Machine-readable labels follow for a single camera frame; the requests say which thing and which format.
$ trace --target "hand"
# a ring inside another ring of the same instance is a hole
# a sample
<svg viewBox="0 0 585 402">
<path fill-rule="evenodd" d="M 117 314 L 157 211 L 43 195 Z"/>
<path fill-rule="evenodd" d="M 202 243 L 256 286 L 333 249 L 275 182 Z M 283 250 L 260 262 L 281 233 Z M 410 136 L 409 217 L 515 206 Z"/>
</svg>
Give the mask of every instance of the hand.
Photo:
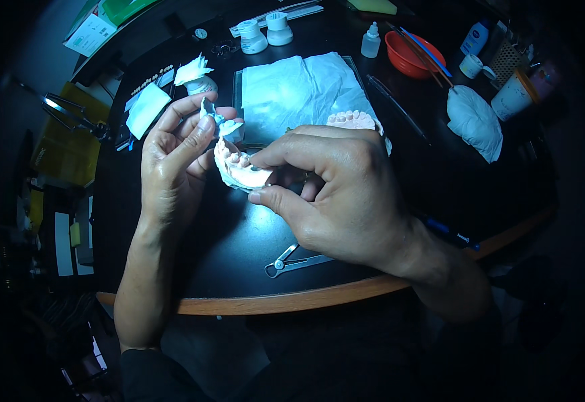
<svg viewBox="0 0 585 402">
<path fill-rule="evenodd" d="M 317 175 L 305 184 L 301 197 L 280 186 L 248 195 L 250 202 L 267 206 L 288 222 L 301 246 L 388 270 L 410 225 L 400 213 L 401 196 L 378 133 L 300 126 L 250 162 L 259 167 L 289 164 Z"/>
<path fill-rule="evenodd" d="M 213 168 L 212 150 L 203 153 L 215 132 L 211 117 L 199 118 L 198 111 L 206 96 L 215 101 L 216 92 L 204 92 L 173 102 L 152 128 L 142 148 L 141 220 L 153 228 L 187 226 L 201 201 L 206 172 Z M 234 108 L 217 108 L 226 119 L 234 119 Z"/>
</svg>

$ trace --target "white jar lid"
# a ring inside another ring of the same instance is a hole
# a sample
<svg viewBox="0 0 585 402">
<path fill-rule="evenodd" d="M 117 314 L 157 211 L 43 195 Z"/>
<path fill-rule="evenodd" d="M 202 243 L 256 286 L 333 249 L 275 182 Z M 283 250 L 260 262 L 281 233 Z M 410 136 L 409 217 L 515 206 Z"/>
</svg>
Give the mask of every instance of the white jar lid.
<svg viewBox="0 0 585 402">
<path fill-rule="evenodd" d="M 265 22 L 268 24 L 268 29 L 272 31 L 280 31 L 288 26 L 288 14 L 286 13 L 272 13 L 265 17 Z"/>
<path fill-rule="evenodd" d="M 243 22 L 239 22 L 236 26 L 241 36 L 250 39 L 259 35 L 259 22 L 255 19 L 248 19 Z"/>
</svg>

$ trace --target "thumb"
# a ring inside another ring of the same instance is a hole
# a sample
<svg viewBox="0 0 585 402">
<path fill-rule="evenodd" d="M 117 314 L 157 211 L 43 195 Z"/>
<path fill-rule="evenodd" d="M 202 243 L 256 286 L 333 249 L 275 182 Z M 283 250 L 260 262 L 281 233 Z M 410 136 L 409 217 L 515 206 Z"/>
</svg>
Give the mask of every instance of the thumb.
<svg viewBox="0 0 585 402">
<path fill-rule="evenodd" d="M 248 200 L 252 204 L 264 205 L 281 216 L 291 228 L 303 224 L 303 221 L 316 213 L 313 205 L 281 186 L 264 187 L 251 191 Z"/>
<path fill-rule="evenodd" d="M 209 116 L 203 116 L 189 136 L 183 139 L 183 142 L 172 151 L 167 159 L 172 159 L 175 166 L 179 169 L 182 166 L 189 166 L 203 151 L 208 148 L 215 132 L 215 121 Z"/>
</svg>

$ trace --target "orange bowl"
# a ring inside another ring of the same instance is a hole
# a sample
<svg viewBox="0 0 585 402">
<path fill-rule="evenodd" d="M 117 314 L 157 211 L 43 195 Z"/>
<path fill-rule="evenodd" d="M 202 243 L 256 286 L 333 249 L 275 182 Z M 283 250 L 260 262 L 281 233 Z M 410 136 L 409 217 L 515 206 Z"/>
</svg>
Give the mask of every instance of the orange bowl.
<svg viewBox="0 0 585 402">
<path fill-rule="evenodd" d="M 447 66 L 446 61 L 444 61 L 444 57 L 440 51 L 435 48 L 435 46 L 417 35 L 413 36 L 423 45 L 425 45 L 426 48 L 431 53 L 433 53 L 433 55 L 438 60 L 440 60 L 442 66 Z M 388 59 L 391 60 L 391 64 L 393 64 L 393 66 L 400 70 L 404 75 L 410 76 L 411 78 L 416 78 L 418 80 L 424 80 L 431 76 L 429 71 L 425 69 L 424 64 L 422 64 L 415 53 L 411 51 L 411 48 L 409 48 L 408 44 L 406 44 L 395 31 L 389 31 L 384 36 L 384 42 L 386 42 L 386 51 L 388 52 Z M 434 71 L 436 74 L 438 73 L 438 69 L 430 64 L 428 60 L 425 59 L 424 61 L 429 64 L 429 67 L 432 71 Z"/>
</svg>

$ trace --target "dropper bottle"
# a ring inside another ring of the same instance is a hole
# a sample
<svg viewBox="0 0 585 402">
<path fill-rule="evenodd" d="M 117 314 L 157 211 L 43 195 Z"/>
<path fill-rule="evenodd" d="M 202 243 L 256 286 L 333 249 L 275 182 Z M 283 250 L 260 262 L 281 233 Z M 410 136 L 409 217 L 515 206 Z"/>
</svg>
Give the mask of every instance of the dropper bottle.
<svg viewBox="0 0 585 402">
<path fill-rule="evenodd" d="M 379 39 L 379 33 L 377 33 L 377 22 L 373 22 L 362 39 L 362 54 L 369 59 L 375 59 L 377 57 L 380 42 L 381 39 Z"/>
</svg>

